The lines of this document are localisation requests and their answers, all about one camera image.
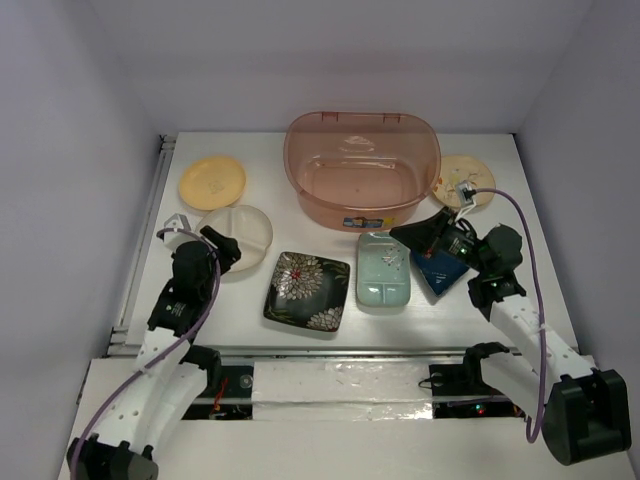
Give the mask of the white divided round plate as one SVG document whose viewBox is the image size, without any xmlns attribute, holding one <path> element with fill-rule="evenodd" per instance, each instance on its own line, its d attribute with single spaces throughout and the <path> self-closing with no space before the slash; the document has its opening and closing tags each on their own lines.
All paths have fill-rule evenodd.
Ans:
<svg viewBox="0 0 640 480">
<path fill-rule="evenodd" d="M 197 231 L 205 226 L 238 242 L 241 258 L 230 268 L 231 273 L 261 263 L 273 242 L 273 227 L 269 218 L 261 210 L 248 205 L 214 210 L 199 222 Z"/>
</svg>

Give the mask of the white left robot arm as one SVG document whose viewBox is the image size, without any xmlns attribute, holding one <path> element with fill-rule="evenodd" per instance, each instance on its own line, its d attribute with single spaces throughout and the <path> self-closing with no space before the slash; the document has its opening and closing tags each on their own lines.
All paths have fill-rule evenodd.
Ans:
<svg viewBox="0 0 640 480">
<path fill-rule="evenodd" d="M 220 354 L 195 338 L 241 250 L 208 226 L 176 232 L 187 239 L 171 255 L 172 274 L 151 311 L 132 374 L 69 446 L 73 479 L 157 478 L 160 447 L 199 395 L 219 389 Z"/>
</svg>

